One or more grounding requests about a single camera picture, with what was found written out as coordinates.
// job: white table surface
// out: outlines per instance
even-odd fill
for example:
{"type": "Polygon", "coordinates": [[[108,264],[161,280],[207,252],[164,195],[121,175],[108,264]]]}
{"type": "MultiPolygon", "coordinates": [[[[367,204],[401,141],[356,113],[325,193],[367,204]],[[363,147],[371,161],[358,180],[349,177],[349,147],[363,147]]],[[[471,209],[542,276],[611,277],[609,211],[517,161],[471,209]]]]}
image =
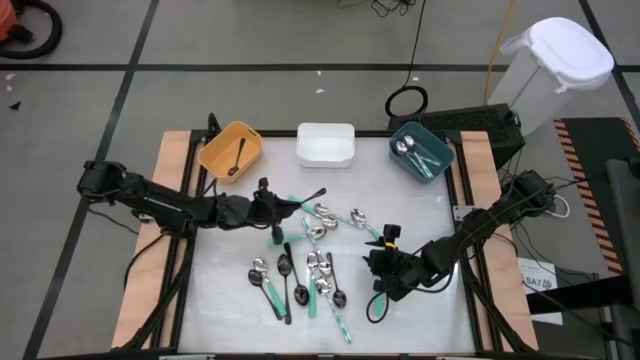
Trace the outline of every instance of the white table surface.
{"type": "MultiPolygon", "coordinates": [[[[356,139],[356,156],[345,169],[311,169],[298,165],[295,138],[264,138],[262,157],[234,184],[218,186],[218,192],[252,197],[258,179],[268,177],[270,190],[286,198],[305,198],[321,187],[327,194],[317,201],[348,217],[352,208],[363,211],[369,223],[382,231],[384,224],[402,226],[396,241],[401,250],[413,252],[432,239],[453,233],[444,176],[428,185],[416,182],[394,164],[387,139],[356,139]]],[[[300,210],[282,223],[285,233],[301,233],[300,210]]],[[[312,226],[319,221],[311,217],[312,226]]],[[[288,277],[293,323],[277,321],[262,292],[252,286],[247,272],[255,257],[267,260],[269,277],[284,302],[284,280],[276,259],[282,247],[268,248],[270,231],[241,229],[198,231],[187,302],[180,336],[180,352],[212,353],[452,353],[473,352],[471,326],[459,272],[448,289],[439,294],[413,291],[401,302],[391,302],[387,317],[371,324],[365,316],[374,295],[374,277],[362,260],[372,248],[364,245],[371,235],[340,223],[319,241],[332,252],[338,284],[348,297],[339,310],[349,329],[346,344],[327,301],[318,298],[317,315],[309,319],[307,308],[293,299],[296,285],[288,277]]],[[[308,285],[308,240],[292,244],[300,282],[308,285]]]]}

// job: table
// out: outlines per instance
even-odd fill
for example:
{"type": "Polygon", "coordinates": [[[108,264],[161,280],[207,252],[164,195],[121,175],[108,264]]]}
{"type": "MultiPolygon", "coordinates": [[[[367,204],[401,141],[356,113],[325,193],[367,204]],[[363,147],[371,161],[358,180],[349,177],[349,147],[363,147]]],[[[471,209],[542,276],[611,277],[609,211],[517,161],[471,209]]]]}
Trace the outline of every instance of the table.
{"type": "MultiPolygon", "coordinates": [[[[499,197],[500,189],[487,135],[483,132],[463,132],[461,135],[462,146],[460,149],[462,153],[457,155],[463,155],[466,168],[461,168],[458,166],[458,162],[454,161],[452,174],[457,200],[460,204],[466,203],[463,189],[463,178],[466,173],[469,178],[470,195],[473,197],[475,206],[488,207],[499,197]]],[[[185,166],[191,166],[194,170],[199,168],[197,162],[187,162],[186,154],[190,148],[189,143],[191,140],[190,131],[169,131],[164,134],[152,177],[153,181],[176,190],[180,189],[185,166]]],[[[192,173],[191,179],[188,179],[188,192],[193,195],[196,193],[198,171],[192,171],[192,173]]],[[[511,237],[507,226],[501,227],[498,233],[507,238],[511,237]]],[[[139,251],[155,239],[157,234],[158,228],[155,224],[141,225],[136,251],[139,251]]],[[[184,242],[178,242],[178,245],[177,259],[181,259],[185,244],[184,242]]],[[[169,248],[169,242],[158,244],[140,258],[132,269],[113,338],[114,347],[128,341],[156,305],[162,286],[169,248]]],[[[497,307],[524,341],[536,348],[535,333],[513,247],[496,237],[486,242],[484,253],[491,291],[497,307]]],[[[178,260],[174,264],[174,271],[178,268],[179,262],[178,260]]],[[[481,342],[482,348],[493,349],[494,345],[490,335],[489,322],[484,309],[477,301],[476,309],[480,333],[478,341],[481,342]]],[[[169,346],[171,344],[170,330],[175,327],[175,316],[176,304],[174,299],[174,303],[169,307],[164,318],[165,326],[159,338],[160,346],[169,346]]],[[[509,350],[504,339],[502,340],[502,346],[505,350],[509,350]]]]}

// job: white plastic container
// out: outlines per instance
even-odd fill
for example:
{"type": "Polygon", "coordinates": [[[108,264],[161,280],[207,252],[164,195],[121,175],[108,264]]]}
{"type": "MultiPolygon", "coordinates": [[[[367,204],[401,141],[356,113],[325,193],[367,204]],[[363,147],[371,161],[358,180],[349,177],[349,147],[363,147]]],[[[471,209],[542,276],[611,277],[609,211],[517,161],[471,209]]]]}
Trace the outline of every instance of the white plastic container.
{"type": "Polygon", "coordinates": [[[539,21],[500,50],[518,54],[489,104],[507,103],[518,112],[523,135],[551,119],[576,93],[600,87],[613,69],[611,53],[565,18],[539,21]]]}
{"type": "Polygon", "coordinates": [[[302,123],[296,154],[305,167],[347,167],[356,154],[356,130],[351,124],[302,123]]]}

